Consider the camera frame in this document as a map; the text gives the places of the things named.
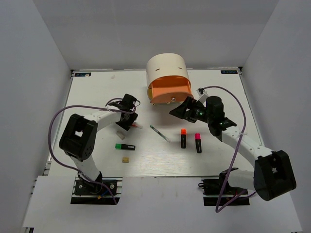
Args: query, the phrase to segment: red marker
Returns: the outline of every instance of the red marker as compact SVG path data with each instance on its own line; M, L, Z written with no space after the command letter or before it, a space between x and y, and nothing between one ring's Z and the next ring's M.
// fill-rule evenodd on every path
M195 134L195 147L197 153L202 153L201 135L199 133Z
M182 129L180 132L180 143L181 143L181 148L184 149L186 148L186 142L187 142L187 132L185 129Z

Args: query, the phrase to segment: black label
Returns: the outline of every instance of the black label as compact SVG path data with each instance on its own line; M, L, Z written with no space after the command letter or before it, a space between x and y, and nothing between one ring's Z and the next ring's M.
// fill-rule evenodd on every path
M85 77L85 76L91 76L91 73L75 73L75 77Z
M221 70L222 74L238 74L236 70Z

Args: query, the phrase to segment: marker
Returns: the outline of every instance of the marker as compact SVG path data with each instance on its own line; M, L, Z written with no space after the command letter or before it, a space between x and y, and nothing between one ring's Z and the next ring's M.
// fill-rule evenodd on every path
M135 146L134 145L118 144L118 143L116 143L115 148L117 150L135 150Z
M181 129L180 132L180 144L181 148L184 149L186 148L186 142L187 142L187 132L185 129Z
M202 153L201 135L199 133L195 134L195 147L197 153Z
M161 137L163 137L168 143L171 142L166 136L164 136L163 134L161 134L155 127L153 127L152 125L150 125L150 128L153 129L158 135L160 135Z

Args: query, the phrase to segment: pink cap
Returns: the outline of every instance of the pink cap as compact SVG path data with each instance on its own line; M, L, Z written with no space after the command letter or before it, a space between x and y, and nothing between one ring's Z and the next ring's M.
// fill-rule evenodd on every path
M201 139L201 135L199 133L195 134L195 139Z

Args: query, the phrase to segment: pink marker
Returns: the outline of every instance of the pink marker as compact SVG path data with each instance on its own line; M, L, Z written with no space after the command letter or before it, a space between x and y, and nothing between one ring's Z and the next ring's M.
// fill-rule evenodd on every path
M195 134L195 147L197 153L202 153L201 135L199 133Z

